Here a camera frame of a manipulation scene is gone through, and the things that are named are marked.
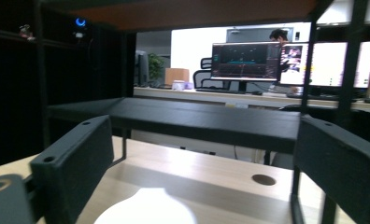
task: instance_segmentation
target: white desk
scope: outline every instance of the white desk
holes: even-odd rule
[[[113,141],[119,158],[121,139]],[[291,223],[290,170],[133,140],[128,140],[128,148],[127,159],[106,172],[78,223],[93,223],[111,205],[141,188],[165,188],[194,212],[199,224]],[[29,175],[32,158],[0,166],[0,175]],[[261,185],[251,179],[253,175],[269,175],[277,183]],[[306,175],[301,178],[300,197],[306,223],[318,223],[321,190]],[[338,223],[354,223],[341,211],[338,214]]]
[[[134,88],[134,97],[159,98],[166,100],[192,101],[204,104],[239,104],[261,108],[280,108],[286,105],[299,105],[300,99],[286,97],[258,96],[251,94],[226,94],[200,91],[171,91],[153,88]],[[337,107],[334,101],[309,100],[310,105]],[[352,108],[370,112],[370,104],[357,102],[352,104]]]

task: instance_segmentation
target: monitor screen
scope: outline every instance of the monitor screen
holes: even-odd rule
[[[340,87],[345,67],[347,43],[316,43],[314,45],[310,85]],[[287,44],[281,49],[280,84],[303,85],[306,71],[307,43]],[[368,88],[370,78],[370,41],[360,45],[355,88]]]
[[[213,44],[211,78],[277,81],[279,44],[276,42]]]

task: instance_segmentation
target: cardboard box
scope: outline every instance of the cardboard box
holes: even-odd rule
[[[164,84],[172,85],[174,80],[182,80],[189,82],[189,69],[166,68]]]

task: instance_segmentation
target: blue light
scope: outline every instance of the blue light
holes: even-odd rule
[[[75,20],[75,23],[77,24],[77,26],[85,26],[85,25],[86,25],[86,20],[83,20],[83,19],[77,18],[77,19]]]

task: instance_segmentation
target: wooden shelf top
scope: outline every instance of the wooden shelf top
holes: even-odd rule
[[[165,29],[311,21],[333,0],[42,0],[42,6],[139,32]]]

